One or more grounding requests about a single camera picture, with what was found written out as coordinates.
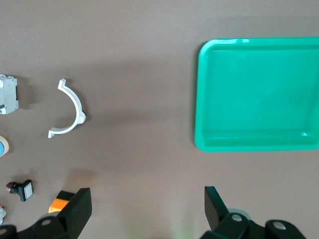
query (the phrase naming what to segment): white component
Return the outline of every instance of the white component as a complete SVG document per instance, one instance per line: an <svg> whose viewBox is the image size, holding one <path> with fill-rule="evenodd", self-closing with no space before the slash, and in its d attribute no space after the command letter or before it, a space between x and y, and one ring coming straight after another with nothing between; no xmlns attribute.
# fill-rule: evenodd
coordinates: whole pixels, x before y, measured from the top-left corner
<svg viewBox="0 0 319 239"><path fill-rule="evenodd" d="M76 110L76 117L75 117L75 121L73 123L73 125L71 125L70 127L67 128L55 128L53 127L52 129L49 130L49 138L52 138L55 134L64 134L64 133L68 133L70 132L72 129L75 128L76 125L84 123L85 119L86 119L86 115L83 113L82 111L82 105L81 102L78 98L78 96L67 86L65 86L66 80L65 79L61 79L58 85L58 89L64 93L67 94L68 97L71 98L74 106L75 106L75 110Z"/></svg>
<svg viewBox="0 0 319 239"><path fill-rule="evenodd" d="M0 75L0 114L7 115L19 108L16 99L17 80L12 76Z"/></svg>
<svg viewBox="0 0 319 239"><path fill-rule="evenodd" d="M3 218L6 216L4 207L0 206L0 225L3 223Z"/></svg>
<svg viewBox="0 0 319 239"><path fill-rule="evenodd" d="M0 157L4 156L9 151L8 141L0 135Z"/></svg>
<svg viewBox="0 0 319 239"><path fill-rule="evenodd" d="M25 199L27 200L33 194L32 183L29 183L24 187Z"/></svg>

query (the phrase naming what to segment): orange object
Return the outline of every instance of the orange object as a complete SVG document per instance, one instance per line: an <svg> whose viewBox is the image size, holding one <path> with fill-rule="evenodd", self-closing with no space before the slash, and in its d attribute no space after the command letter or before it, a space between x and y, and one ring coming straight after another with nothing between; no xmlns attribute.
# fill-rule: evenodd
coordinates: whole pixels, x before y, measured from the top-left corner
<svg viewBox="0 0 319 239"><path fill-rule="evenodd" d="M56 198L49 207L49 213L60 212L69 201Z"/></svg>
<svg viewBox="0 0 319 239"><path fill-rule="evenodd" d="M60 212L72 199L74 193L69 193L65 191L60 191L56 199L54 199L53 203L49 207L49 213Z"/></svg>

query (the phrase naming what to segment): brown background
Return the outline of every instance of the brown background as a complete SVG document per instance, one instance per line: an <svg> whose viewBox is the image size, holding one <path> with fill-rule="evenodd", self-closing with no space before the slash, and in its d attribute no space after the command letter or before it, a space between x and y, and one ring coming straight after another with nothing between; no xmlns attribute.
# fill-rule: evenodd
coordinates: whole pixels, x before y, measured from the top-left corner
<svg viewBox="0 0 319 239"><path fill-rule="evenodd" d="M196 64L213 38L319 35L316 0L0 2L0 73L18 78L20 109L0 116L0 204L19 230L61 189L90 187L80 238L197 239L209 229L204 186L230 208L318 237L319 152L214 153L193 143ZM78 93L87 121L58 81ZM5 191L34 180L27 202Z"/></svg>

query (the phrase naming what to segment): roll of tape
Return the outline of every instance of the roll of tape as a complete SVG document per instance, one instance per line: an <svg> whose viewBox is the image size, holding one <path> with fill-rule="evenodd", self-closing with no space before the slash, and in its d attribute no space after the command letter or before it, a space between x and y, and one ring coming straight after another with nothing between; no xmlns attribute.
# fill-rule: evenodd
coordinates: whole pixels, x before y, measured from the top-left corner
<svg viewBox="0 0 319 239"><path fill-rule="evenodd" d="M9 151L8 141L0 135L0 157L4 156Z"/></svg>

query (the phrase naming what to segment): orange block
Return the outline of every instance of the orange block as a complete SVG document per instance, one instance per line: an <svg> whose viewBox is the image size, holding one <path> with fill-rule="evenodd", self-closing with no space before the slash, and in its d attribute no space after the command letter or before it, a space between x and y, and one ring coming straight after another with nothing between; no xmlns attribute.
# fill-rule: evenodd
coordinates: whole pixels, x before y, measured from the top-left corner
<svg viewBox="0 0 319 239"><path fill-rule="evenodd" d="M69 201L56 198L49 207L49 213L60 212Z"/></svg>

